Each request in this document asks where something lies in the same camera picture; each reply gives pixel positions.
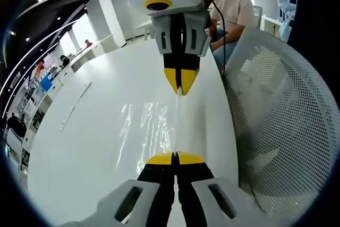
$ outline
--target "white counter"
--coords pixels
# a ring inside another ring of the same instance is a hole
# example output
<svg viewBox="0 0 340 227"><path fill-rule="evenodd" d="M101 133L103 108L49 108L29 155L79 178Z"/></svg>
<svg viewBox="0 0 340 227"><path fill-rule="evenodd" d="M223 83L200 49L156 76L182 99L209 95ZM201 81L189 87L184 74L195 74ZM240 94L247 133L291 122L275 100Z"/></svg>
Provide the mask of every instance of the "white counter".
<svg viewBox="0 0 340 227"><path fill-rule="evenodd" d="M175 148L201 155L215 176L237 184L231 113L210 50L182 98L178 130L176 98L155 40L85 63L56 95L34 138L28 190L37 207L53 224L80 221L118 185L136 179L150 157Z"/></svg>

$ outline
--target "white mesh chair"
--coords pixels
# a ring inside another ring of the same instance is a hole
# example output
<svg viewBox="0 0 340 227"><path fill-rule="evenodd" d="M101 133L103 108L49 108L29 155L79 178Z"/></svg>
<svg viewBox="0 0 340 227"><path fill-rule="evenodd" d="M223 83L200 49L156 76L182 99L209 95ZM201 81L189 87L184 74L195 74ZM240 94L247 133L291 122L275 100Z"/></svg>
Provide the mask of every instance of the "white mesh chair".
<svg viewBox="0 0 340 227"><path fill-rule="evenodd" d="M271 216L296 220L328 179L340 113L318 72L274 36L246 28L226 66L240 187Z"/></svg>
<svg viewBox="0 0 340 227"><path fill-rule="evenodd" d="M258 29L260 29L261 27L261 20L262 20L262 7L261 6L254 6L254 14L255 14L255 18L256 18L256 27Z"/></svg>

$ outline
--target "white pillar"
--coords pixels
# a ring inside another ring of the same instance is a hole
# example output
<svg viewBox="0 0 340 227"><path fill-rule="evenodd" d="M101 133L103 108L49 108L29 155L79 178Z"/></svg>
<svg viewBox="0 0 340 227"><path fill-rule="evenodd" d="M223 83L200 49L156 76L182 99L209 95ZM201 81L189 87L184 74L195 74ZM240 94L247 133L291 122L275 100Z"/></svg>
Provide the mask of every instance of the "white pillar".
<svg viewBox="0 0 340 227"><path fill-rule="evenodd" d="M79 43L78 43L78 41L77 41L77 39L76 39L76 37L74 35L73 29L71 29L69 31L69 35L70 35L71 41L74 44L74 47L75 47L76 51L79 52L80 51L80 45L79 45Z"/></svg>
<svg viewBox="0 0 340 227"><path fill-rule="evenodd" d="M118 47L126 44L111 0L90 0L86 7L98 40L103 40L113 34L112 37Z"/></svg>

